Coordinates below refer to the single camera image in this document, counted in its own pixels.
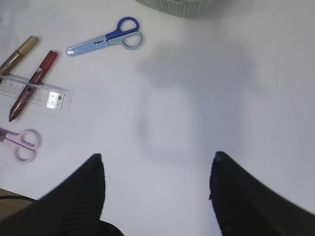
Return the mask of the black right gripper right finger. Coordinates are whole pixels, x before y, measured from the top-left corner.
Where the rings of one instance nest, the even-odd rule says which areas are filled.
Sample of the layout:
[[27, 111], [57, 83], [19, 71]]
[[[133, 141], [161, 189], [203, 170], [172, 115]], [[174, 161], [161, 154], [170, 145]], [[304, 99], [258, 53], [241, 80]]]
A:
[[223, 151], [215, 154], [210, 196], [224, 236], [313, 236], [314, 214], [280, 196]]

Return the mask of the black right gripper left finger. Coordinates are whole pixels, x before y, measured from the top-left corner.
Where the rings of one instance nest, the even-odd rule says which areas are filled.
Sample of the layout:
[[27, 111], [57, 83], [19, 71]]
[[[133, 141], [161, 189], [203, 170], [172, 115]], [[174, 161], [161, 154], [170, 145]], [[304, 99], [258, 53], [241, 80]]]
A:
[[93, 154], [48, 194], [0, 222], [2, 236], [121, 236], [100, 219], [105, 201], [101, 154]]

